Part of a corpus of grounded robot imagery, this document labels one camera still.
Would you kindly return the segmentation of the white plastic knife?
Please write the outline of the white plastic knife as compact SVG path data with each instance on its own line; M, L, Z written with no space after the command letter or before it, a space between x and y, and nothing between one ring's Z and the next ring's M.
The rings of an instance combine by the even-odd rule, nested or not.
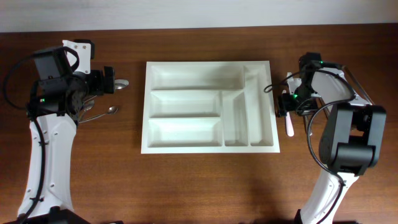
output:
M289 113L289 105L290 105L290 95L286 90L282 91L282 106L285 113L285 130L288 137L294 136L294 127L292 124L292 119Z

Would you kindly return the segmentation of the steel fork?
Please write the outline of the steel fork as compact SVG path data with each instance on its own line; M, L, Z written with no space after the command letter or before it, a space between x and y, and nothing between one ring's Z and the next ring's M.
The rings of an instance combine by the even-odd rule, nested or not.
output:
M309 115L303 116L303 122L305 126L305 132L307 135L311 136L312 135L312 129L309 127Z

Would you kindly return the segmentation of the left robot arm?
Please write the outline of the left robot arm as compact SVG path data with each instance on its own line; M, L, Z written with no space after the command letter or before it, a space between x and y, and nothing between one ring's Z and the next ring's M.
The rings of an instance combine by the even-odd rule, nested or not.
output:
M91 69L92 43L65 41L29 56L39 79L24 109L30 120L29 175L16 223L84 223L73 211L71 154L89 96L113 94L113 67Z

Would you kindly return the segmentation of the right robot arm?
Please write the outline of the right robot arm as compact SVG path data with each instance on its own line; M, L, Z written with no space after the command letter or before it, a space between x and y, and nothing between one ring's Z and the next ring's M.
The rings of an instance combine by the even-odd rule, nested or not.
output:
M386 110L375 105L357 79L338 63L307 52L298 71L281 81L277 115L304 117L310 155L321 168L312 194L294 223L333 223L349 188L374 167L381 151Z

